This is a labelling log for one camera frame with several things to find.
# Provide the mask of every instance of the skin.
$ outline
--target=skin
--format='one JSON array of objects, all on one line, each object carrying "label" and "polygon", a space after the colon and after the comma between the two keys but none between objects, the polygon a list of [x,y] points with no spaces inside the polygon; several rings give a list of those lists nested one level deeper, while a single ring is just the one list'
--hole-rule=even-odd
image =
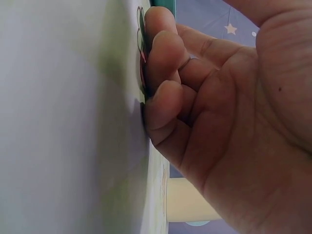
[{"label": "skin", "polygon": [[226,2],[260,27],[256,48],[147,12],[146,130],[239,232],[311,233],[312,1]]}]

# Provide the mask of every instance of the teal object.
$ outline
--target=teal object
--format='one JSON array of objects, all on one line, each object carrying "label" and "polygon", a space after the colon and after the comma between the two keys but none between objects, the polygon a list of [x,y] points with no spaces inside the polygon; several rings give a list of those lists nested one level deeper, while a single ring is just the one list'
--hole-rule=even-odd
[{"label": "teal object", "polygon": [[151,5],[166,7],[176,17],[176,0],[151,0]]}]

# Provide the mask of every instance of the white star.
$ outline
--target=white star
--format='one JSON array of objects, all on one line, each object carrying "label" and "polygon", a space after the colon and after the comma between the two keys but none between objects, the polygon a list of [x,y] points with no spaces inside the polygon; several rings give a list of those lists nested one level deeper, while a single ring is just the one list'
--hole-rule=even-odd
[{"label": "white star", "polygon": [[229,26],[224,26],[224,27],[228,30],[228,34],[232,33],[236,35],[237,28],[233,27],[231,23],[229,24]]}]

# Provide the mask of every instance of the palm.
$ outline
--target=palm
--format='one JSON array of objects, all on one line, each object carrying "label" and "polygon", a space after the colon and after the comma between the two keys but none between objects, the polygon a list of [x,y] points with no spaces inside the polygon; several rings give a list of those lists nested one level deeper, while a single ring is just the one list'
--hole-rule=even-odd
[{"label": "palm", "polygon": [[[168,33],[155,39],[149,58],[152,90],[164,77],[182,84],[163,83],[146,106],[153,143],[243,232],[287,233],[281,222],[296,228],[296,218],[307,215],[298,207],[312,205],[303,192],[312,192],[305,187],[312,178],[312,82],[306,75],[312,72],[312,30],[299,15],[267,21],[257,51],[178,26],[185,47],[202,60],[187,60],[184,45]],[[294,22],[296,34],[290,30]],[[160,64],[164,55],[180,63]]]}]

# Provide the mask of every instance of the finger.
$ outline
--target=finger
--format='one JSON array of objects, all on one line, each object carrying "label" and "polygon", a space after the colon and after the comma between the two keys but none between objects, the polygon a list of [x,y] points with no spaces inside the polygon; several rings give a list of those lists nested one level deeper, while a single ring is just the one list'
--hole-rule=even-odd
[{"label": "finger", "polygon": [[162,31],[153,41],[146,66],[146,83],[151,95],[165,80],[181,83],[178,69],[189,59],[182,39],[174,33]]},{"label": "finger", "polygon": [[191,129],[176,117],[183,105],[182,86],[165,81],[144,109],[146,131],[155,147],[178,166],[183,158]]},{"label": "finger", "polygon": [[190,27],[177,24],[178,34],[186,49],[200,59],[210,61],[217,69],[243,46],[232,41],[216,39]]},{"label": "finger", "polygon": [[215,71],[215,67],[209,62],[193,58],[179,69],[179,75],[182,84],[198,92],[204,80]]},{"label": "finger", "polygon": [[164,7],[151,7],[145,14],[145,29],[152,43],[154,37],[161,31],[177,34],[176,21],[172,13]]},{"label": "finger", "polygon": [[194,104],[196,96],[197,96],[197,92],[194,91],[189,86],[186,86],[184,84],[182,84],[182,88],[183,88],[183,105],[182,105],[182,109],[178,115],[178,119],[180,119],[184,123],[191,126],[191,123],[189,121],[190,120],[190,114],[191,114],[193,104]]},{"label": "finger", "polygon": [[311,0],[224,0],[258,27],[283,12],[312,7]]}]

